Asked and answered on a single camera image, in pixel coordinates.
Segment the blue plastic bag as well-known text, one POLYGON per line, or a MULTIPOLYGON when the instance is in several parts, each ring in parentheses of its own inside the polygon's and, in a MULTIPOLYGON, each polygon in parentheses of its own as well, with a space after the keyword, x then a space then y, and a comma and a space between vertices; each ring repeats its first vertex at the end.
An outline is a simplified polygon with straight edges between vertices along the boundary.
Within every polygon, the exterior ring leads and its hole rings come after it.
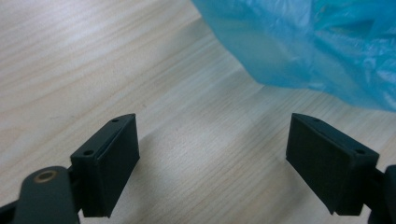
POLYGON ((191 0, 258 82, 396 112, 396 0, 191 0))

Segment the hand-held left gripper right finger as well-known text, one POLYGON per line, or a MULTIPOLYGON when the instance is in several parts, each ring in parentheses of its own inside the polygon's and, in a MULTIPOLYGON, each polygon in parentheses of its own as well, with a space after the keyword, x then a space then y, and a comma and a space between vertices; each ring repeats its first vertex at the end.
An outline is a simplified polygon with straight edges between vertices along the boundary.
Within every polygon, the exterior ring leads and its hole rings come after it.
POLYGON ((332 214, 357 216, 379 154, 320 119, 294 113, 286 158, 332 214))

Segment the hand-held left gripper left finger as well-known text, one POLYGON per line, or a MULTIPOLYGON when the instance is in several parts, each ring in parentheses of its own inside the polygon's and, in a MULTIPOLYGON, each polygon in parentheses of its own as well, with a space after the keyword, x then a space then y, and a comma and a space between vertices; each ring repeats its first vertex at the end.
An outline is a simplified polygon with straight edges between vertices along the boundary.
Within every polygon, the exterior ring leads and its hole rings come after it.
POLYGON ((71 157, 85 217, 110 217, 140 159, 135 114, 106 123, 71 157))

